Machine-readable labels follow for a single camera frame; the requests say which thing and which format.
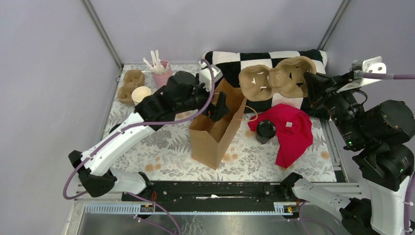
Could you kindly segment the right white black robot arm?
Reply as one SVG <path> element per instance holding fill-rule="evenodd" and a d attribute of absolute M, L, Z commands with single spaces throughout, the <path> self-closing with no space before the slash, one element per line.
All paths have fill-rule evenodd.
<path fill-rule="evenodd" d="M 356 101 L 364 79 L 414 79 L 412 74 L 353 70 L 328 76 L 304 73 L 312 108 L 325 107 L 345 141 L 345 150 L 366 180 L 370 198 L 348 198 L 318 186 L 297 173 L 281 183 L 281 197 L 310 202 L 339 219 L 352 235 L 409 235 L 415 157 L 406 146 L 415 135 L 415 117 L 403 101 L 386 100 L 365 110 Z"/>

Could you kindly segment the brown paper bag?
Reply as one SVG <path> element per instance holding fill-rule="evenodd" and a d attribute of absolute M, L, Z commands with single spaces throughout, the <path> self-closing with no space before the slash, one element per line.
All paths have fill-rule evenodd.
<path fill-rule="evenodd" d="M 226 105 L 230 112 L 217 122 L 199 115 L 189 126 L 191 156 L 212 169 L 218 168 L 237 133 L 247 101 L 241 89 L 233 87 L 226 79 L 222 79 L 215 89 L 215 93 L 220 92 L 227 95 Z"/>

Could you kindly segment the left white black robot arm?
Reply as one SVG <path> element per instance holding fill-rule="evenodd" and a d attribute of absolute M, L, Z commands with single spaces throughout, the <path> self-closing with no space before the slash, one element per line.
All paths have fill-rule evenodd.
<path fill-rule="evenodd" d="M 230 112 L 226 94 L 219 93 L 213 105 L 214 84 L 223 77 L 219 69 L 203 69 L 196 75 L 179 71 L 167 84 L 145 97 L 127 119 L 115 126 L 97 145 L 84 152 L 72 151 L 69 160 L 75 173 L 91 197 L 108 192 L 130 192 L 140 201 L 151 197 L 152 184 L 143 173 L 128 173 L 112 168 L 113 163 L 133 145 L 160 128 L 176 124 L 176 114 L 198 110 L 212 121 L 219 121 Z"/>

